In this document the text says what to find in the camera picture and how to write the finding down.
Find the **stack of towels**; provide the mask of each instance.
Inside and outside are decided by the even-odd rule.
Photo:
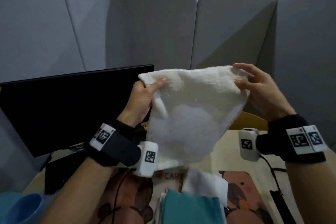
[[[189,168],[182,193],[169,189],[158,200],[155,224],[225,224],[228,182],[219,176]]]

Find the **folded towel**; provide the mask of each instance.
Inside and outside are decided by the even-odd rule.
[[[162,224],[223,224],[217,197],[178,193],[169,189],[164,200]]]
[[[158,170],[199,162],[212,152],[247,101],[248,92],[234,84],[246,77],[232,66],[139,75],[146,86],[167,79],[154,94],[147,133],[159,145]]]
[[[224,207],[228,207],[228,181],[195,168],[188,168],[187,176],[183,180],[182,192],[218,197]]]

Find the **left hand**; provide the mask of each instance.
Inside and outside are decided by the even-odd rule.
[[[166,79],[159,79],[147,88],[142,81],[137,81],[133,85],[126,107],[117,120],[133,128],[138,125],[152,106],[154,92],[164,86],[166,81]]]

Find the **forearm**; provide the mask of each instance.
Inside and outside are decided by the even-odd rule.
[[[112,170],[87,158],[64,185],[40,223],[89,223]]]
[[[336,178],[326,162],[286,163],[292,192],[305,222],[336,222]]]

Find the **right hand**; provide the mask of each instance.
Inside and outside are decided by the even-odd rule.
[[[253,75],[248,80],[236,80],[234,83],[240,90],[250,91],[250,102],[269,121],[296,114],[268,73],[252,64],[236,63],[233,67]]]

